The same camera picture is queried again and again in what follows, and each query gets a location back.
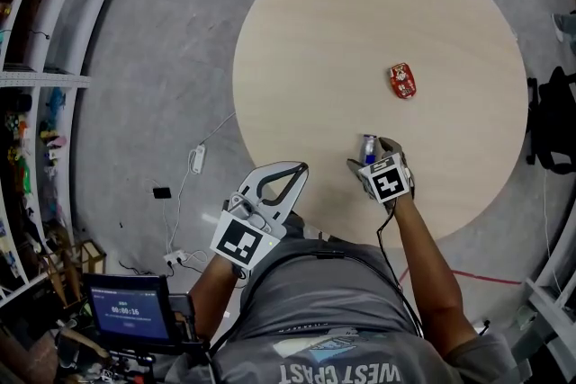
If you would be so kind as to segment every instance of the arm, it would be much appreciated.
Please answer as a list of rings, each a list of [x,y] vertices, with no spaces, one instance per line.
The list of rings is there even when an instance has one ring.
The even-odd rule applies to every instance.
[[[476,332],[464,316],[458,282],[409,193],[397,200],[395,216],[424,336],[444,357],[476,337]]]
[[[232,263],[220,255],[214,255],[190,290],[196,334],[203,340],[210,341],[216,333],[237,281],[238,277],[232,272]]]

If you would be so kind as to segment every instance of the person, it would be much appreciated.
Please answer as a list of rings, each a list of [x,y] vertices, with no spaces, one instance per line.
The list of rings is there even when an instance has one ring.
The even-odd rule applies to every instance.
[[[242,293],[246,314],[212,367],[190,368],[183,360],[166,382],[521,382],[504,338],[477,335],[466,319],[458,283],[410,194],[398,198],[395,218],[423,338],[378,248],[295,238],[303,222],[291,215],[287,236],[253,271]],[[388,281],[357,259],[310,255],[283,262],[259,280],[274,261],[312,247],[356,257]],[[219,327],[236,273],[230,261],[215,255],[191,290],[196,331],[206,341]]]
[[[570,49],[576,55],[576,14],[553,14],[552,23],[556,39],[564,42],[564,37],[568,37]]]

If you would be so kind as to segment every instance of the gray concrete floor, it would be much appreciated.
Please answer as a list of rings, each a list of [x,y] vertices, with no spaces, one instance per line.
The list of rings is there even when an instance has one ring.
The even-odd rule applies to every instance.
[[[150,180],[176,195],[188,151],[234,111],[232,59],[253,1],[109,1],[87,69],[93,83],[76,108],[73,164],[76,226],[106,249],[109,272],[122,271],[119,259],[167,272],[162,203],[149,195]],[[550,20],[550,13],[572,10],[574,0],[495,2],[517,34],[529,76],[545,82],[557,65],[574,71],[574,56],[557,42]],[[454,269],[523,281],[544,260],[544,171],[526,165],[526,147],[490,207],[438,242]],[[207,250],[222,201],[253,167],[234,118],[208,141],[207,149],[203,173],[188,178],[182,197],[175,246],[188,252]],[[551,236],[572,185],[571,175],[548,175]],[[166,214],[174,226],[176,199],[166,203]],[[403,252],[391,250],[391,259],[402,272]],[[170,288],[188,290],[196,279],[196,272],[177,268]],[[524,293],[523,287],[463,277],[458,281],[473,322],[489,317],[506,325]],[[404,285],[410,293],[410,278]],[[224,327],[238,311],[236,291]]]

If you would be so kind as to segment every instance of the shelving unit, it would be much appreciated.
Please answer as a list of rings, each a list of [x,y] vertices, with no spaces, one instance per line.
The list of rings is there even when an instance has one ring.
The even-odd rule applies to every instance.
[[[0,87],[21,88],[31,96],[32,101],[31,109],[25,113],[26,126],[29,130],[24,140],[21,140],[22,156],[30,176],[30,194],[25,198],[29,220],[37,228],[45,252],[49,249],[44,235],[42,213],[45,211],[41,206],[41,197],[42,188],[48,181],[48,176],[44,172],[47,162],[44,154],[47,149],[40,140],[39,128],[41,121],[46,119],[46,100],[50,97],[50,88],[59,87],[66,95],[66,100],[65,104],[59,107],[54,125],[58,135],[66,138],[67,142],[58,150],[56,173],[50,180],[49,187],[53,187],[57,197],[58,220],[66,228],[70,242],[73,243],[69,187],[70,138],[77,90],[90,85],[90,78],[81,76],[80,73],[103,3],[104,0],[13,0],[11,12],[0,27],[0,31],[3,31],[0,46]],[[23,4],[27,5],[26,15],[19,17],[19,11],[24,9],[21,8]],[[11,36],[14,36],[13,30],[20,34],[20,40],[14,42],[14,39],[13,46],[9,49]],[[26,31],[28,40],[25,48],[22,47],[23,54],[14,54],[14,47],[20,50],[20,41],[25,39]],[[14,57],[19,57],[19,61],[22,62],[10,63]],[[47,277],[45,272],[34,276],[30,270],[30,263],[21,260],[19,256],[20,247],[16,248],[14,235],[17,237],[17,242],[20,242],[21,235],[14,234],[18,228],[10,227],[9,213],[6,212],[5,206],[6,191],[8,190],[2,187],[0,180],[0,220],[5,231],[4,236],[0,233],[0,257],[3,257],[1,254],[9,254],[13,258],[13,274],[17,274],[14,277],[17,282],[11,281],[11,283],[17,288],[10,286],[8,290],[0,280],[0,308]]]

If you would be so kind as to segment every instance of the gray t-shirt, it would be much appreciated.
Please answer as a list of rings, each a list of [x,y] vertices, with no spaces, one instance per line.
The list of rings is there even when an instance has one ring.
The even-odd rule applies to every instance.
[[[491,383],[516,367],[506,343],[494,335],[479,336],[442,359],[416,335],[390,284],[354,260],[292,259],[267,274],[244,306],[272,261],[318,245],[361,257],[390,277],[382,255],[372,246],[282,242],[256,267],[242,295],[247,317],[214,357],[221,381]],[[173,380],[211,382],[202,367],[177,374]]]

